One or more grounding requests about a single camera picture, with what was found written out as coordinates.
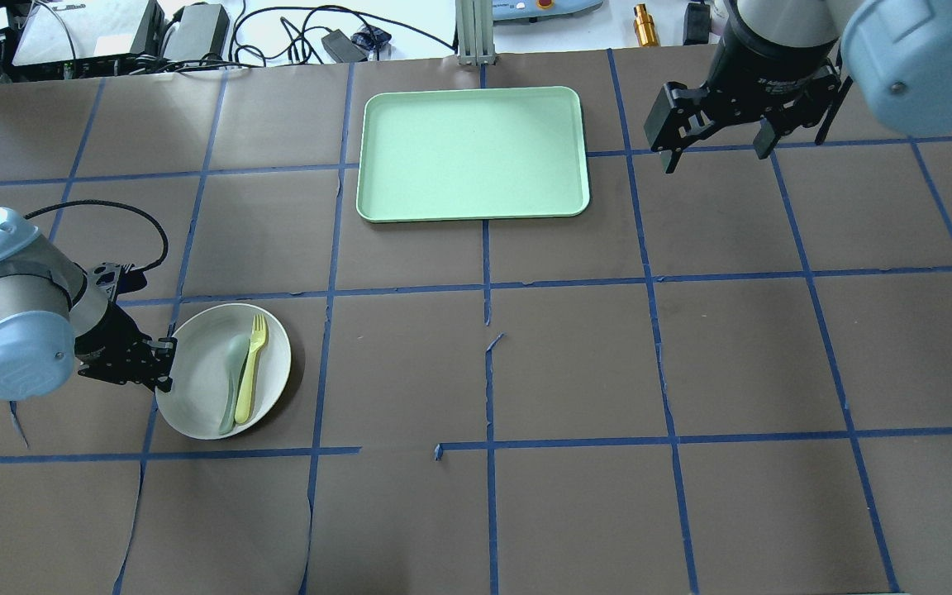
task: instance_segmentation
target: plate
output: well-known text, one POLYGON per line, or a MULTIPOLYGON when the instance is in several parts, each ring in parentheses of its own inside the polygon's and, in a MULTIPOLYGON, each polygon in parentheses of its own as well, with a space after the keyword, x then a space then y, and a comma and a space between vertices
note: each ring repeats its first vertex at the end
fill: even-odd
POLYGON ((570 217, 589 201, 572 89, 381 93, 366 104, 355 206, 369 221, 570 217))
POLYGON ((197 440, 218 440, 248 430, 277 402, 292 366, 292 347, 280 321, 258 306, 223 304, 185 321, 174 338, 169 393, 156 389, 156 406, 178 433, 197 440), (234 336, 252 335, 256 313, 267 317, 267 345, 259 353, 252 417, 228 434, 219 434, 226 413, 226 346, 234 336))

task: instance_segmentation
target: brass connector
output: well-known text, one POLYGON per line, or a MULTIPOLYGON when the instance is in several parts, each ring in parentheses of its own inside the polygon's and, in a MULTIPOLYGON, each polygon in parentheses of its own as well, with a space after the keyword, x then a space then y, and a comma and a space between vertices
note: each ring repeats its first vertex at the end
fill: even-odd
POLYGON ((653 17, 645 8, 645 4, 634 7, 634 33, 637 34, 638 45, 642 48, 660 45, 660 39, 656 37, 656 23, 653 23, 653 17))

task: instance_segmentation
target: green tray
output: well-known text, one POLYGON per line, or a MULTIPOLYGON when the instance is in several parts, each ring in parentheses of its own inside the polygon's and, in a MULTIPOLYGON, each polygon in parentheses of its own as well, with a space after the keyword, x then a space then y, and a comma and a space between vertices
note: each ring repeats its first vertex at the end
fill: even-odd
POLYGON ((366 104, 356 200, 363 218, 569 217, 589 201, 574 90, 382 93, 366 104))

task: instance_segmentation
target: yellow fork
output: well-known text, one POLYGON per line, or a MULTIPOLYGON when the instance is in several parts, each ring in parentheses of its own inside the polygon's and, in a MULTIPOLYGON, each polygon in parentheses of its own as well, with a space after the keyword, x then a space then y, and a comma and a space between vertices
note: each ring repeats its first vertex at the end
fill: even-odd
POLYGON ((245 373, 241 376, 241 389, 237 394, 237 409, 234 421, 241 425, 252 417, 253 392, 256 385, 256 368, 259 352, 267 344, 267 317, 257 313, 252 319, 252 339, 249 341, 249 358, 245 362, 245 373))

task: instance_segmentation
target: white plate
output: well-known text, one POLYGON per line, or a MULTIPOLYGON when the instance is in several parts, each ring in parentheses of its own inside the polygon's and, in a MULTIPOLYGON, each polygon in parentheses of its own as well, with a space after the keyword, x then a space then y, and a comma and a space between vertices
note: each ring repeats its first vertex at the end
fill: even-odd
POLYGON ((178 432, 198 440, 218 440, 248 430, 267 415, 288 380, 292 348, 280 321, 257 306, 223 304, 208 308, 174 332, 178 349, 171 365, 171 392, 156 389, 156 406, 178 432), (259 353, 252 417, 219 436, 226 413, 226 346, 234 336, 252 335, 256 313, 267 317, 267 345, 259 353))

